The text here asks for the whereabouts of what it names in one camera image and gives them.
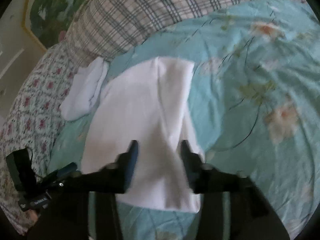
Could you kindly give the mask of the person's left hand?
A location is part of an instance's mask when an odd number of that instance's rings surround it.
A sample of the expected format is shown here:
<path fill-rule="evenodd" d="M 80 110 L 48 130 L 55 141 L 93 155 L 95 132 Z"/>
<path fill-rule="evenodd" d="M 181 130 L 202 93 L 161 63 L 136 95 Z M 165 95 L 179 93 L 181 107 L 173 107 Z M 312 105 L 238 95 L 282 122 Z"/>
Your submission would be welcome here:
<path fill-rule="evenodd" d="M 37 212 L 34 210 L 28 210 L 26 214 L 27 214 L 27 217 L 31 219 L 34 223 L 36 223 L 39 219 Z"/>

